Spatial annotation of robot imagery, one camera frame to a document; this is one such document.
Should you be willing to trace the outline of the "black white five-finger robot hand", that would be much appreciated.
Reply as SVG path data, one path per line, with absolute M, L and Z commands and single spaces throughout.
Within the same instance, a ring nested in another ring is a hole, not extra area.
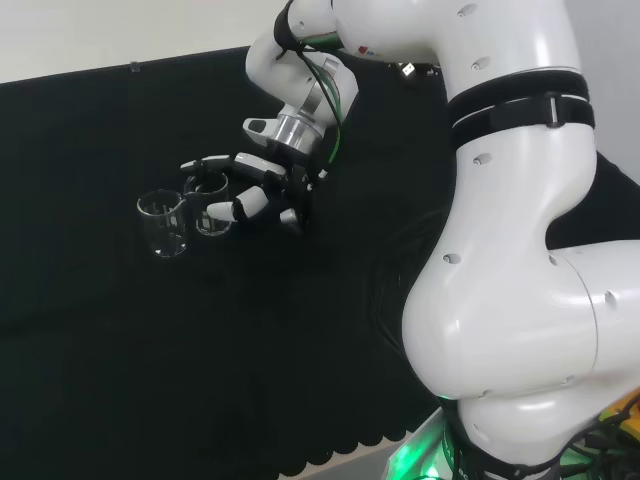
M 296 233 L 309 230 L 313 195 L 324 174 L 310 155 L 287 146 L 270 146 L 268 157 L 240 152 L 186 162 L 184 196 L 212 221 L 245 232 L 269 224 Z

